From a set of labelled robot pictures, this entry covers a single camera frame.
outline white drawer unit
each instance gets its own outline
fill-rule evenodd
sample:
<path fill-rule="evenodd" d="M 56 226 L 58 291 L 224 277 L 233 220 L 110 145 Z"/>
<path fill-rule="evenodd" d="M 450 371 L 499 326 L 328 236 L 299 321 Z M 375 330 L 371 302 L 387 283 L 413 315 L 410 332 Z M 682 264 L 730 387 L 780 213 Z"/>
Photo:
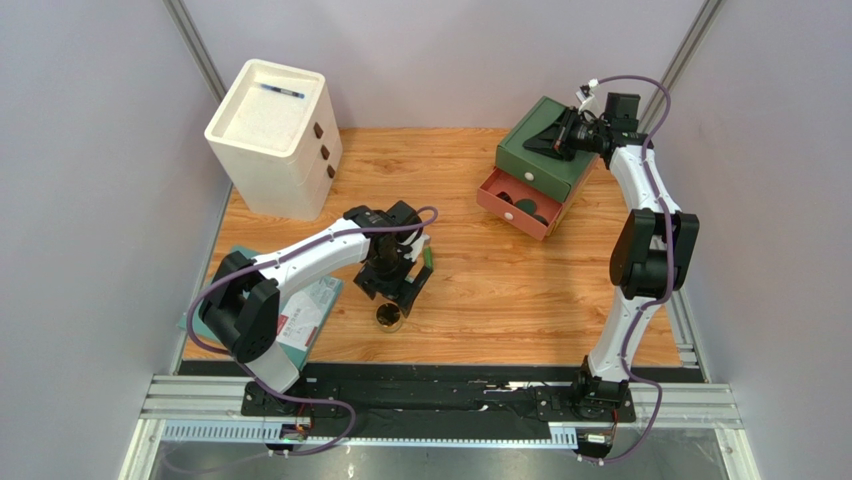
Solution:
<path fill-rule="evenodd" d="M 204 136 L 252 212 L 319 216 L 343 153 L 325 77 L 249 60 Z"/>

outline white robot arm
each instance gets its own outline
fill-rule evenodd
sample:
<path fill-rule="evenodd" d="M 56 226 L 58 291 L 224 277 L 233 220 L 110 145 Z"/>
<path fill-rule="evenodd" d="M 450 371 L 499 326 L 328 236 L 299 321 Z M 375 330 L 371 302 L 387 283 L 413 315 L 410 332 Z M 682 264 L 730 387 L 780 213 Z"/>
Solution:
<path fill-rule="evenodd" d="M 600 83 L 618 78 L 630 77 Z M 665 298 L 668 282 L 672 281 L 673 290 L 683 285 L 698 235 L 698 218 L 681 212 L 669 196 L 657 171 L 653 146 L 646 134 L 638 132 L 639 96 L 608 94 L 605 111 L 598 117 L 589 110 L 598 84 L 593 80 L 580 87 L 580 107 L 566 108 L 525 143 L 526 148 L 564 161 L 572 161 L 578 152 L 599 154 L 627 203 L 628 219 L 610 259 L 610 281 L 616 286 L 612 309 L 597 346 L 573 382 L 572 404 L 586 418 L 597 418 L 623 404 L 631 378 L 627 369 L 639 340 L 659 309 L 656 303 Z M 647 147 L 644 160 L 643 144 Z M 671 235 L 666 232 L 665 212 L 671 220 Z M 672 245 L 666 244 L 667 237 Z"/>
<path fill-rule="evenodd" d="M 649 210 L 654 213 L 662 213 L 663 210 L 654 195 L 654 191 L 651 188 L 648 176 L 642 165 L 641 154 L 641 145 L 628 145 L 616 148 L 610 162 L 610 171 L 616 180 L 618 180 L 619 186 L 621 186 L 628 212 L 633 210 Z M 650 171 L 653 172 L 657 188 L 660 190 L 661 199 L 666 202 L 669 212 L 680 211 L 680 207 L 672 200 L 663 185 L 654 161 L 653 150 L 649 149 L 646 152 L 645 161 L 649 164 Z M 627 335 L 628 328 L 636 315 L 636 311 L 642 305 L 653 300 L 655 300 L 653 297 L 638 295 L 628 299 L 625 297 L 624 291 L 620 286 L 615 288 L 612 308 L 610 309 L 603 333 L 597 345 L 589 354 L 589 369 L 593 376 L 610 382 L 621 382 L 628 379 L 627 372 L 624 371 L 620 360 L 621 344 Z M 626 360 L 628 366 L 633 364 L 633 355 L 639 346 L 639 340 L 642 339 L 648 322 L 659 308 L 659 305 L 650 306 L 642 314 L 642 318 L 639 320 L 627 344 Z"/>
<path fill-rule="evenodd" d="M 397 202 L 387 212 L 357 207 L 327 229 L 283 250 L 246 258 L 226 256 L 213 278 L 234 278 L 213 290 L 201 304 L 201 320 L 228 353 L 278 392 L 299 378 L 299 370 L 275 348 L 280 302 L 329 273 L 356 263 L 364 266 L 355 283 L 370 296 L 396 303 L 405 316 L 432 273 L 414 267 L 429 236 L 418 212 Z M 240 270 L 255 266 L 249 273 Z"/>

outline wooden surface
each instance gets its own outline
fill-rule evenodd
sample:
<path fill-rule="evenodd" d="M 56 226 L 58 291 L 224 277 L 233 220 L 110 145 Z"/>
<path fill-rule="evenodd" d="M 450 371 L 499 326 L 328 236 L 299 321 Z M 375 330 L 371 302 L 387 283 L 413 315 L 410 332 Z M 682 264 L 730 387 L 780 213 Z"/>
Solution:
<path fill-rule="evenodd" d="M 379 330 L 371 301 L 346 281 L 311 360 L 455 364 L 579 364 L 597 342 L 612 302 L 609 256 L 627 216 L 615 179 L 598 162 L 553 236 L 539 242 L 476 204 L 506 130 L 355 129 L 315 222 L 251 213 L 234 192 L 210 275 L 233 245 L 267 253 L 314 235 L 344 211 L 397 200 L 434 205 L 435 273 L 396 333 Z M 214 357 L 195 345 L 184 358 Z M 651 321 L 640 365 L 680 365 L 665 310 Z"/>

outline cable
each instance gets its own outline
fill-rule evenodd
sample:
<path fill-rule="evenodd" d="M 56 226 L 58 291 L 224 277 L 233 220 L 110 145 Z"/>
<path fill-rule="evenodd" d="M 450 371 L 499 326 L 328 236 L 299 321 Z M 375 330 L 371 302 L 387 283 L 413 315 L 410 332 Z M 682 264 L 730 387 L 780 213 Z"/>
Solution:
<path fill-rule="evenodd" d="M 595 116 L 595 114 L 594 114 L 592 111 L 590 111 L 590 110 L 583 110 L 582 112 L 580 112 L 580 116 L 581 116 L 581 117 L 585 117 L 586 115 L 591 115 L 592 120 L 597 120 L 597 119 L 598 119 L 598 117 L 597 117 L 597 116 Z"/>
<path fill-rule="evenodd" d="M 346 436 L 349 435 L 349 432 L 351 432 L 352 429 L 355 427 L 355 420 L 357 418 L 357 415 L 355 414 L 355 409 L 352 408 L 352 405 L 349 405 L 348 403 L 340 401 L 340 400 L 333 400 L 333 399 L 326 400 L 324 398 L 291 397 L 290 395 L 276 391 L 274 388 L 267 385 L 266 382 L 257 378 L 256 376 L 254 376 L 254 374 L 251 372 L 251 370 L 249 370 L 249 368 L 247 366 L 243 365 L 242 363 L 238 362 L 237 365 L 239 365 L 240 368 L 245 370 L 245 372 L 247 374 L 249 374 L 252 378 L 254 378 L 254 381 L 257 382 L 258 386 L 260 386 L 260 388 L 262 388 L 263 391 L 265 391 L 266 393 L 272 395 L 273 397 L 275 397 L 279 400 L 283 400 L 285 402 L 295 402 L 295 403 L 310 403 L 312 405 L 335 405 L 335 406 L 338 406 L 338 407 L 343 407 L 343 408 L 345 408 L 346 410 L 349 411 L 349 425 L 346 426 L 346 428 L 343 430 L 343 433 L 341 433 L 340 435 L 329 440 L 327 443 L 320 445 L 319 447 L 315 447 L 315 448 L 312 448 L 310 450 L 295 450 L 295 451 L 292 451 L 292 452 L 287 452 L 287 454 L 286 454 L 287 456 L 304 457 L 304 456 L 307 456 L 307 455 L 314 455 L 314 454 L 317 454 L 317 453 L 322 453 L 322 452 L 330 449 L 331 447 L 335 446 L 338 442 L 340 442 L 344 438 L 346 438 Z"/>
<path fill-rule="evenodd" d="M 310 429 L 313 428 L 314 418 L 311 417 L 311 425 L 309 426 L 308 431 L 306 431 L 301 425 L 298 424 L 298 419 L 299 419 L 299 417 L 302 416 L 302 412 L 305 411 L 305 407 L 307 407 L 307 406 L 308 406 L 307 403 L 303 403 L 302 406 L 299 407 L 299 411 L 296 412 L 296 421 L 297 421 L 296 431 L 298 433 L 301 433 L 302 435 L 304 435 L 306 439 L 308 438 L 308 431 L 310 431 Z"/>
<path fill-rule="evenodd" d="M 618 431 L 618 409 L 612 411 L 612 439 L 610 443 L 615 445 L 615 433 Z"/>
<path fill-rule="evenodd" d="M 232 467 L 236 467 L 237 465 L 242 465 L 243 463 L 252 462 L 255 460 L 259 460 L 261 458 L 269 458 L 269 452 L 258 453 L 256 455 L 249 455 L 248 457 L 240 458 L 239 460 L 234 460 L 233 462 L 228 462 L 224 465 L 219 465 L 218 467 L 205 468 L 201 470 L 189 470 L 186 468 L 181 468 L 172 464 L 169 461 L 168 454 L 160 455 L 160 462 L 169 470 L 177 473 L 182 473 L 184 475 L 207 475 L 208 473 L 216 473 L 221 472 L 222 470 L 227 470 Z"/>
<path fill-rule="evenodd" d="M 213 352 L 213 353 L 220 353 L 220 354 L 226 354 L 226 355 L 229 354 L 229 352 L 225 349 L 214 347 L 212 345 L 204 343 L 198 337 L 198 335 L 195 333 L 195 329 L 193 328 L 193 325 L 192 325 L 193 321 L 195 320 L 195 311 L 198 309 L 198 306 L 201 304 L 201 302 L 204 301 L 204 299 L 207 298 L 208 295 L 210 295 L 210 293 L 212 293 L 217 288 L 220 288 L 221 286 L 227 284 L 228 282 L 230 282 L 231 280 L 233 280 L 235 278 L 239 278 L 243 275 L 246 275 L 246 274 L 249 274 L 249 273 L 252 273 L 252 272 L 257 272 L 259 270 L 274 267 L 276 265 L 280 265 L 281 263 L 288 262 L 291 259 L 307 252 L 308 250 L 316 247 L 317 245 L 320 245 L 321 243 L 323 243 L 325 241 L 333 241 L 335 237 L 342 237 L 342 236 L 345 236 L 345 235 L 354 235 L 354 234 L 362 234 L 363 235 L 363 234 L 370 234 L 370 233 L 400 233 L 400 232 L 410 232 L 410 231 L 414 231 L 414 230 L 423 229 L 423 228 L 431 225 L 438 218 L 438 209 L 435 208 L 435 207 L 432 207 L 432 206 L 426 206 L 426 207 L 421 208 L 420 210 L 417 211 L 417 214 L 420 214 L 420 213 L 423 213 L 423 212 L 426 212 L 426 211 L 431 212 L 432 217 L 423 221 L 423 222 L 420 222 L 420 223 L 416 223 L 416 224 L 412 224 L 412 225 L 403 225 L 403 226 L 399 226 L 399 227 L 369 227 L 369 228 L 350 228 L 350 229 L 347 229 L 347 230 L 341 230 L 339 232 L 336 232 L 334 235 L 328 234 L 328 235 L 324 235 L 322 237 L 317 237 L 314 240 L 312 240 L 312 241 L 310 241 L 310 242 L 308 242 L 304 245 L 301 245 L 300 247 L 298 247 L 298 248 L 296 248 L 296 249 L 294 249 L 290 252 L 287 252 L 286 254 L 282 255 L 280 258 L 278 258 L 276 260 L 270 260 L 270 261 L 267 261 L 267 262 L 255 264 L 255 265 L 252 265 L 248 268 L 238 270 L 236 272 L 230 273 L 230 274 L 220 278 L 219 280 L 208 285 L 206 288 L 202 289 L 201 292 L 199 292 L 198 296 L 196 296 L 192 300 L 192 302 L 190 302 L 189 309 L 187 310 L 187 313 L 186 313 L 186 318 L 187 318 L 186 332 L 187 332 L 187 335 L 193 341 L 193 343 L 198 345 L 198 347 L 203 349 L 203 350 L 207 350 L 208 352 Z M 275 397 L 279 400 L 283 400 L 283 401 L 286 401 L 286 402 L 302 403 L 303 405 L 304 404 L 335 405 L 335 406 L 345 408 L 349 412 L 349 424 L 346 426 L 346 429 L 343 430 L 343 433 L 341 433 L 337 437 L 333 438 L 329 442 L 327 442 L 323 445 L 320 445 L 319 447 L 315 447 L 315 448 L 312 448 L 310 450 L 296 450 L 296 451 L 293 451 L 293 452 L 288 451 L 288 452 L 285 453 L 286 456 L 299 457 L 299 456 L 314 455 L 314 454 L 317 454 L 317 453 L 324 452 L 324 451 L 332 448 L 334 445 L 336 445 L 338 442 L 340 442 L 344 438 L 346 438 L 346 436 L 349 435 L 349 433 L 352 431 L 352 428 L 355 427 L 355 420 L 357 418 L 357 415 L 355 413 L 355 409 L 352 408 L 352 405 L 350 405 L 346 402 L 340 401 L 340 400 L 333 400 L 333 399 L 325 400 L 325 399 L 318 399 L 318 398 L 292 397 L 290 395 L 280 393 L 280 392 L 276 391 L 275 389 L 273 389 L 272 387 L 270 387 L 269 385 L 267 385 L 266 382 L 264 382 L 263 380 L 257 378 L 254 375 L 254 373 L 244 364 L 237 362 L 237 365 L 239 365 L 250 377 L 252 377 L 254 379 L 254 381 L 258 384 L 258 386 L 260 386 L 260 388 L 262 388 L 269 395 L 272 395 L 273 397 Z M 176 467 L 176 466 L 172 465 L 166 459 L 165 455 L 162 456 L 160 458 L 160 460 L 163 462 L 163 465 L 165 465 L 167 468 L 169 468 L 170 470 L 173 470 L 175 472 L 183 473 L 183 474 L 186 474 L 186 475 L 204 475 L 204 474 L 207 474 L 207 473 L 214 473 L 214 472 L 218 472 L 218 471 L 221 471 L 221 470 L 225 470 L 225 469 L 231 468 L 231 467 L 236 466 L 236 465 L 240 465 L 240 464 L 245 463 L 245 462 L 249 462 L 249 461 L 252 461 L 252 460 L 263 458 L 263 457 L 268 456 L 268 455 L 269 455 L 268 453 L 252 455 L 252 456 L 249 456 L 249 457 L 241 458 L 239 460 L 235 460 L 233 462 L 229 462 L 225 465 L 220 465 L 218 467 L 208 468 L 208 469 L 205 469 L 205 470 L 186 470 L 186 469 L 183 469 L 183 468 L 180 468 L 180 467 Z"/>
<path fill-rule="evenodd" d="M 607 77 L 602 80 L 598 80 L 598 83 L 603 84 L 615 80 L 639 80 L 642 82 L 647 82 L 656 86 L 660 90 L 660 92 L 662 92 L 663 96 L 666 97 L 666 108 L 665 110 L 663 110 L 662 116 L 657 121 L 656 125 L 654 125 L 654 128 L 652 128 L 651 131 L 648 132 L 648 136 L 645 137 L 645 141 L 642 142 L 642 166 L 645 170 L 645 176 L 648 177 L 648 182 L 651 184 L 651 190 L 654 192 L 654 197 L 657 199 L 660 204 L 660 207 L 663 210 L 663 219 L 666 224 L 666 291 L 660 299 L 651 300 L 647 303 L 644 303 L 636 310 L 636 316 L 633 317 L 633 321 L 630 322 L 630 327 L 627 329 L 627 335 L 624 337 L 624 341 L 621 343 L 621 351 L 619 355 L 621 357 L 621 366 L 622 368 L 624 368 L 624 371 L 627 372 L 627 376 L 630 378 L 630 380 L 634 382 L 644 383 L 646 385 L 651 385 L 652 387 L 657 389 L 657 402 L 654 404 L 654 411 L 651 413 L 651 418 L 648 419 L 648 425 L 645 427 L 645 431 L 642 432 L 642 435 L 639 437 L 639 440 L 637 440 L 636 443 L 634 443 L 630 448 L 627 449 L 627 451 L 625 451 L 621 455 L 618 455 L 617 457 L 613 458 L 608 458 L 606 460 L 602 458 L 585 458 L 582 455 L 577 455 L 577 460 L 587 461 L 589 463 L 593 463 L 595 465 L 600 466 L 608 465 L 611 463 L 618 463 L 628 459 L 633 454 L 633 452 L 635 452 L 636 449 L 639 448 L 639 446 L 645 443 L 645 440 L 648 438 L 648 434 L 651 433 L 651 427 L 654 426 L 654 422 L 657 420 L 657 415 L 660 413 L 660 407 L 663 404 L 663 387 L 653 380 L 642 378 L 630 371 L 630 366 L 627 365 L 627 344 L 630 342 L 630 338 L 633 336 L 633 332 L 636 330 L 636 326 L 639 324 L 639 320 L 642 319 L 642 315 L 645 313 L 645 311 L 649 307 L 666 303 L 669 298 L 671 298 L 672 291 L 674 290 L 674 240 L 672 236 L 672 216 L 671 212 L 669 212 L 668 204 L 665 202 L 665 200 L 660 194 L 660 187 L 657 185 L 657 182 L 654 179 L 654 174 L 651 171 L 651 166 L 648 164 L 648 162 L 645 161 L 645 158 L 648 154 L 648 145 L 651 143 L 651 138 L 654 136 L 655 133 L 657 133 L 657 130 L 659 130 L 660 127 L 663 125 L 663 122 L 666 121 L 666 117 L 669 116 L 669 110 L 671 109 L 672 105 L 672 97 L 668 89 L 663 86 L 662 83 L 654 80 L 653 78 L 643 77 L 641 75 L 616 75 L 614 77 Z"/>

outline white wall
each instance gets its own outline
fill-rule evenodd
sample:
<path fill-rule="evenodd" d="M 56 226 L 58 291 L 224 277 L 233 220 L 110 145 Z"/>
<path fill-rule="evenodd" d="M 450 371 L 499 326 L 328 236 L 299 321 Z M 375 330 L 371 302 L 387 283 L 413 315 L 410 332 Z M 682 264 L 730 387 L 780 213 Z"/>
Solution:
<path fill-rule="evenodd" d="M 341 127 L 511 127 L 590 78 L 662 76 L 702 1 L 185 3 L 226 85 L 262 58 L 324 74 Z"/>
<path fill-rule="evenodd" d="M 216 104 L 159 0 L 4 2 L 0 52 L 0 478 L 115 478 L 227 193 Z"/>
<path fill-rule="evenodd" d="M 766 479 L 848 478 L 852 3 L 727 2 L 657 159 L 698 214 L 687 293 Z"/>

